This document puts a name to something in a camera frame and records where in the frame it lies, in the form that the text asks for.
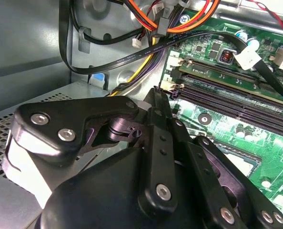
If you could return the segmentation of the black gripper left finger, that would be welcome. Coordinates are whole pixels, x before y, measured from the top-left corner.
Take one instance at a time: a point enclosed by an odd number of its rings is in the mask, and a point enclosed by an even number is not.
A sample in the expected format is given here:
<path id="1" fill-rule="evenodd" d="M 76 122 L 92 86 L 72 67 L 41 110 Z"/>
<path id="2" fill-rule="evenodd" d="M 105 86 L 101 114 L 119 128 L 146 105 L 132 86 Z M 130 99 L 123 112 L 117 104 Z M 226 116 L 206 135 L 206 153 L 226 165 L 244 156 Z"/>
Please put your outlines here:
<path id="1" fill-rule="evenodd" d="M 178 204 L 171 118 L 167 95 L 155 89 L 139 103 L 115 96 L 24 104 L 14 113 L 3 169 L 43 211 L 63 182 L 121 150 L 140 148 L 140 209 L 168 216 Z"/>

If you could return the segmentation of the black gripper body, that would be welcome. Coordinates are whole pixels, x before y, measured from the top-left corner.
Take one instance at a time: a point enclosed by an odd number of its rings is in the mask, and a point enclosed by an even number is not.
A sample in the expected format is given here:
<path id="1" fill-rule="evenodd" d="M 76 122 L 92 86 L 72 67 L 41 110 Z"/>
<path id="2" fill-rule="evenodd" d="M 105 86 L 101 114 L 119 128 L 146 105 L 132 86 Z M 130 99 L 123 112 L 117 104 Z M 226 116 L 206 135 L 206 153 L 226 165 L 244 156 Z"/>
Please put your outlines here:
<path id="1" fill-rule="evenodd" d="M 42 229 L 202 229 L 186 163 L 175 164 L 178 206 L 149 218 L 138 204 L 143 150 L 127 148 L 60 184 L 42 211 Z"/>

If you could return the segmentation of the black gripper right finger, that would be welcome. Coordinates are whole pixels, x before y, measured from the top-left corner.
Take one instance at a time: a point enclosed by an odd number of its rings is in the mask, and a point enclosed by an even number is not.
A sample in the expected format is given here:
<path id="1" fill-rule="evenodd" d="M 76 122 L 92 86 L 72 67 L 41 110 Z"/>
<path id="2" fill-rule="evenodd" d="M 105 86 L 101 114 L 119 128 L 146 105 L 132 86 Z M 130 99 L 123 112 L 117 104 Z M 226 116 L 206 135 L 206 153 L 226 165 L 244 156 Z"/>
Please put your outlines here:
<path id="1" fill-rule="evenodd" d="M 283 136 L 189 97 L 170 107 L 203 229 L 283 229 Z"/>

